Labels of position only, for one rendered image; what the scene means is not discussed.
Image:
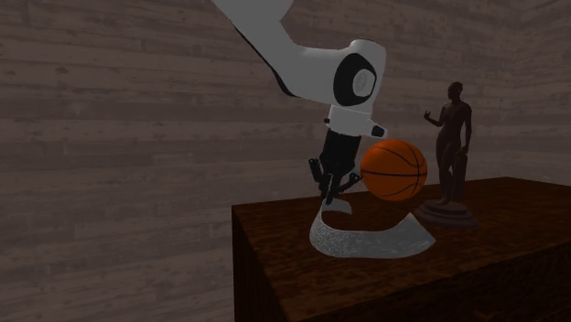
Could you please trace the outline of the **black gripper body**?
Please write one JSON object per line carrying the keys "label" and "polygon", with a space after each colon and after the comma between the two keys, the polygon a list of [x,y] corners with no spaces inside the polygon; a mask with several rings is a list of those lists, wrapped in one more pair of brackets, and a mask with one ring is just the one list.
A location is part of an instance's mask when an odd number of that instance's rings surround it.
{"label": "black gripper body", "polygon": [[339,134],[328,129],[319,161],[325,174],[340,181],[355,167],[355,157],[361,144],[360,136]]}

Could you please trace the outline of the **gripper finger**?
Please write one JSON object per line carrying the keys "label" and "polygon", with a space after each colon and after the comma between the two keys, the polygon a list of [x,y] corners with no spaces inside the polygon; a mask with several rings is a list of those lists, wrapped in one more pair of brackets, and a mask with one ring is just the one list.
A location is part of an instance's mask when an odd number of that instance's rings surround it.
{"label": "gripper finger", "polygon": [[324,201],[326,205],[330,204],[330,188],[333,175],[318,158],[310,158],[308,164],[313,180],[318,183],[321,200]]}
{"label": "gripper finger", "polygon": [[344,184],[338,185],[337,192],[342,193],[357,184],[359,181],[361,181],[361,176],[357,173],[351,172],[349,174],[348,181]]}

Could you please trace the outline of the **orange basketball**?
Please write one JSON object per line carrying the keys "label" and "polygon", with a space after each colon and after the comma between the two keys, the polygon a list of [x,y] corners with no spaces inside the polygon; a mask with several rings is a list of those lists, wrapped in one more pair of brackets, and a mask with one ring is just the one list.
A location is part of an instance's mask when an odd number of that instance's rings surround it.
{"label": "orange basketball", "polygon": [[427,163],[420,150],[410,143],[385,140],[364,154],[361,177],[365,187],[377,198],[401,201],[422,189],[427,178]]}

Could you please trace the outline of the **silver curved ribbon-shaped object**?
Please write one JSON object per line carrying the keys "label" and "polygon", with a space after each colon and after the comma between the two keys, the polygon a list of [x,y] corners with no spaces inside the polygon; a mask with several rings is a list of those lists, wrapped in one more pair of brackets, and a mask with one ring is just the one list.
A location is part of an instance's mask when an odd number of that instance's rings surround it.
{"label": "silver curved ribbon-shaped object", "polygon": [[309,231],[309,241],[319,252],[335,258],[401,259],[428,250],[436,239],[412,213],[392,228],[383,231],[347,231],[330,227],[323,219],[325,211],[352,214],[349,202],[323,201]]}

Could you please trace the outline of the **dark bronze figure statue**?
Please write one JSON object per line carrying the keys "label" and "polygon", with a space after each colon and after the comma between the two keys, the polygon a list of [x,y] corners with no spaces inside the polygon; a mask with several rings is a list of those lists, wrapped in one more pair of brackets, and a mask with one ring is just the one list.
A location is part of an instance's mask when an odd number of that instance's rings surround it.
{"label": "dark bronze figure statue", "polygon": [[442,196],[430,199],[414,210],[427,223],[456,229],[478,226],[478,220],[459,201],[465,197],[468,151],[472,134],[472,109],[460,98],[463,84],[452,82],[447,88],[449,102],[437,120],[425,112],[424,118],[440,127],[436,139],[436,161]]}

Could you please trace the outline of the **dark wooden chest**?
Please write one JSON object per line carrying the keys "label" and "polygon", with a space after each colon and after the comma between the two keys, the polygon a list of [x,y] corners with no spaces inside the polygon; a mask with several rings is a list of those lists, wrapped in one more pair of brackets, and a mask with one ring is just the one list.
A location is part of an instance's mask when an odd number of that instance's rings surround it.
{"label": "dark wooden chest", "polygon": [[316,198],[233,206],[235,322],[571,322],[571,187],[479,179],[465,202],[477,228],[398,260],[316,251]]}

